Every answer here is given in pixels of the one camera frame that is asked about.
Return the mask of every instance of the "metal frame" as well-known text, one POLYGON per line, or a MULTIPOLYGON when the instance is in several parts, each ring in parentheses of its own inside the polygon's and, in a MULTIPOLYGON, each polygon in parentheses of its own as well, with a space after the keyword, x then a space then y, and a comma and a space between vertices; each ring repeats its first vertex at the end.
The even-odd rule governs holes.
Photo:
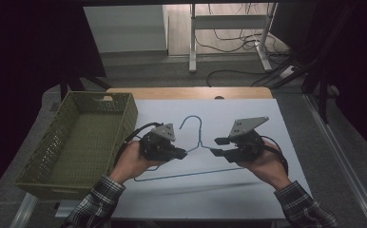
POLYGON ((256 50, 261 58, 265 71, 271 71, 272 67, 266 56, 264 45, 267 33, 272 24, 273 15, 277 3, 266 15, 204 15, 196 16, 196 4, 191 5, 191 32, 189 51, 189 72, 196 72, 196 30, 197 29, 263 29, 261 40, 255 42, 256 50))
POLYGON ((17 214, 15 214, 14 220, 11 223, 10 228, 22 228, 27 227, 29 218, 32 215, 33 209, 35 208, 38 198, 34 197, 30 193, 26 193, 20 207, 18 208, 17 214))
POLYGON ((322 136, 328 142, 333 155, 335 157, 338 166, 343 173, 345 179, 350 185, 352 192, 354 193, 357 202, 359 203, 361 210, 364 212, 365 217, 367 218, 367 189, 364 184, 358 178, 355 170, 352 167, 352 164, 346 157, 343 149, 341 148, 335 134, 332 132, 330 126, 326 124, 323 119, 319 116, 318 105, 314 100, 313 95, 304 95, 305 102, 307 103, 309 109, 311 110, 315 121, 317 122, 319 129, 322 133, 322 136))

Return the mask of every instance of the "plastic basket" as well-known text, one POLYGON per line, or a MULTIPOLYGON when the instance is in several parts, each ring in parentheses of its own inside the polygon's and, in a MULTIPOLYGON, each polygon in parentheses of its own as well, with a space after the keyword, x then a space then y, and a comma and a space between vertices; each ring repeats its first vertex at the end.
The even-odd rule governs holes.
POLYGON ((15 185, 40 199, 81 200, 112 170, 137 115, 131 93, 69 92, 15 185))

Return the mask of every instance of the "wire hanger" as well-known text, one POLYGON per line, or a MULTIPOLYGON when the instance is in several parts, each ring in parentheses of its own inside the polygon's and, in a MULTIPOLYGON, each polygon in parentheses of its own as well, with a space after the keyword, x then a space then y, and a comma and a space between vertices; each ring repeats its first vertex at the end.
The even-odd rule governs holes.
MULTIPOLYGON (((187 116, 183 122, 181 123, 181 126, 180 126, 180 130, 183 128, 184 126, 184 123, 186 122, 187 119, 189 118, 196 118, 199 120, 200 124, 199 124, 199 137, 198 137, 198 144, 189 149, 189 150, 186 150, 186 153, 189 153, 199 147, 203 147, 203 148, 206 148, 206 149, 214 149, 213 147, 210 147, 210 146, 206 146, 206 145, 203 145, 203 142, 202 142, 202 119, 199 117, 199 116, 196 116, 196 115, 190 115, 190 116, 187 116)), ((153 169, 147 169, 146 171, 156 171, 158 168, 160 168, 160 166, 162 165, 159 165, 153 169)), ((197 173, 187 173, 187 174, 181 174, 181 175, 172 175, 172 176, 164 176, 164 177, 159 177, 159 178, 149 178, 149 179, 141 179, 141 180, 137 180, 136 178, 134 179, 135 181, 137 182, 140 182, 140 181, 155 181, 155 180, 162 180, 162 179, 170 179, 170 178, 179 178, 179 177, 187 177, 187 176, 195 176, 195 175, 200 175, 200 174, 209 174, 209 173, 218 173, 218 172, 225 172, 225 171, 232 171, 232 170, 238 170, 238 169, 243 169, 242 167, 236 167, 236 168, 227 168, 227 169, 221 169, 221 170, 214 170, 214 171, 205 171, 205 172, 197 172, 197 173)))
POLYGON ((189 118, 197 118, 200 122, 199 124, 199 138, 198 138, 198 145, 193 147, 192 149, 189 149, 189 150, 186 150, 186 153, 189 153, 190 151, 193 151, 197 148, 200 147, 203 147, 203 148, 206 148, 206 149, 214 149, 213 147, 210 147, 210 146, 206 146, 206 145, 203 145, 203 142, 202 142, 202 119, 199 117, 199 116, 195 116, 195 115, 191 115, 191 116, 187 116, 184 120, 183 120, 183 123, 181 123, 181 126, 180 126, 180 130, 183 128, 184 126, 184 123, 186 122, 187 119, 189 118))

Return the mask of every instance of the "table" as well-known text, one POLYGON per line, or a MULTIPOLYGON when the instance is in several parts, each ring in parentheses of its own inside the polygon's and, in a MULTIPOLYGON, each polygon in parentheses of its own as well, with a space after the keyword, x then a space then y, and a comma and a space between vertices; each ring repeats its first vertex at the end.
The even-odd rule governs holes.
MULTIPOLYGON (((241 119, 266 114, 270 120, 259 126, 257 131, 277 140, 289 161, 290 178, 298 180, 306 191, 310 192, 279 107, 269 89, 156 87, 111 88, 107 92, 128 91, 133 93, 138 106, 137 126, 147 124, 149 120, 174 123, 177 138, 174 144, 184 149, 196 145, 198 137, 194 132, 197 132, 199 122, 187 121, 183 130, 178 129, 188 114, 196 114, 203 118, 202 139, 204 145, 208 146, 217 146, 213 140, 228 134, 234 122, 231 118, 241 119), (226 99, 215 100, 216 95, 226 99)), ((182 161, 170 161, 156 172, 145 172, 139 180, 230 168, 238 166, 214 157, 208 149, 200 148, 190 152, 182 161)), ((119 200, 112 216, 114 219, 285 219, 273 195, 274 189, 245 169, 163 180, 129 180, 125 186, 127 190, 119 200)), ((56 217, 66 217, 78 203, 79 201, 75 200, 63 200, 56 217)))

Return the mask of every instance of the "plaid shirt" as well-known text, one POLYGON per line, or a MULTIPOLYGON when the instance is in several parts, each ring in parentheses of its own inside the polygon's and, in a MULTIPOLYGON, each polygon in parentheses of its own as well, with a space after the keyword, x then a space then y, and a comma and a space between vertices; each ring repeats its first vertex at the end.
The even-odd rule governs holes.
POLYGON ((292 227, 338 227, 335 215, 314 201, 297 181, 275 195, 292 227))
POLYGON ((104 222, 110 219, 125 189, 111 178, 102 176, 65 219, 62 227, 103 227, 104 222))
MULTIPOLYGON (((126 188, 102 176, 82 202, 65 219, 62 227, 102 227, 110 219, 118 198, 126 188)), ((338 227, 335 216, 320 206, 297 181, 275 192, 284 215, 294 228, 338 227)))

